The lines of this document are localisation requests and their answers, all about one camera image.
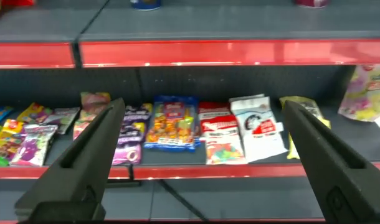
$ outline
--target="purple candy package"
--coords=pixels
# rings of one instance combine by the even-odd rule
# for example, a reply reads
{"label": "purple candy package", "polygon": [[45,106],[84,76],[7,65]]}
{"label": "purple candy package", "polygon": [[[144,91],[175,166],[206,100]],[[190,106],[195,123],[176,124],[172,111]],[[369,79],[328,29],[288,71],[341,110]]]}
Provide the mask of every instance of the purple candy package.
{"label": "purple candy package", "polygon": [[145,139],[146,125],[150,118],[152,107],[152,104],[149,103],[145,103],[138,108],[133,106],[126,107],[112,162],[113,166],[140,163],[141,144]]}
{"label": "purple candy package", "polygon": [[43,166],[57,125],[28,124],[24,126],[25,140],[10,162],[12,166]]}

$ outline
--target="black cable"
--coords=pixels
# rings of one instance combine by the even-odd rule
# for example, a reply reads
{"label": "black cable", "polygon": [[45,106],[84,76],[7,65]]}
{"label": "black cable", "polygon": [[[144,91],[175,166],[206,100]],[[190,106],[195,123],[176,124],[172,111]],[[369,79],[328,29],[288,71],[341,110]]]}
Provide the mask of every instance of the black cable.
{"label": "black cable", "polygon": [[204,222],[208,222],[209,220],[194,206],[192,206],[186,199],[184,199],[182,196],[180,196],[177,191],[175,191],[169,184],[165,182],[165,180],[159,180],[159,184],[167,191],[169,192],[173,197],[176,198],[180,203],[182,203],[190,212],[193,212],[198,218],[200,218]]}

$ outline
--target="white candy package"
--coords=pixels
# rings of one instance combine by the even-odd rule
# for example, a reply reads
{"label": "white candy package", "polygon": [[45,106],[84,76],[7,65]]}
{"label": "white candy package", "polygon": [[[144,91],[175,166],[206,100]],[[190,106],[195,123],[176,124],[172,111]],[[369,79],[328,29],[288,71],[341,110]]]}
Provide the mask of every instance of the white candy package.
{"label": "white candy package", "polygon": [[230,110],[239,124],[247,162],[288,151],[280,135],[283,124],[276,122],[269,97],[232,101]]}

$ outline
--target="can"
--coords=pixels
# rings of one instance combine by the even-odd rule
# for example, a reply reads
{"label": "can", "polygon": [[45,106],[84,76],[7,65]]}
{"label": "can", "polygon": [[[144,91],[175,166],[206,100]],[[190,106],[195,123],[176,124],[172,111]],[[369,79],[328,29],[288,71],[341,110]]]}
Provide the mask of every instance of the can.
{"label": "can", "polygon": [[149,11],[161,7],[162,0],[130,0],[130,2],[135,9]]}
{"label": "can", "polygon": [[321,8],[328,4],[328,0],[295,0],[295,4],[303,7]]}

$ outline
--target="pegboard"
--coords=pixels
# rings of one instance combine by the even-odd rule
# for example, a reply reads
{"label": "pegboard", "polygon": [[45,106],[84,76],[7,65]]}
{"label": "pegboard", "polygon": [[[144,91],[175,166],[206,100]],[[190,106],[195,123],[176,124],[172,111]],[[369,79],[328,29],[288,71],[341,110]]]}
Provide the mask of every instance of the pegboard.
{"label": "pegboard", "polygon": [[0,105],[80,106],[83,91],[107,91],[112,99],[141,102],[132,68],[0,70]]}
{"label": "pegboard", "polygon": [[140,68],[145,100],[153,96],[193,95],[200,100],[265,93],[273,99],[298,95],[316,101],[343,97],[354,66],[233,66]]}

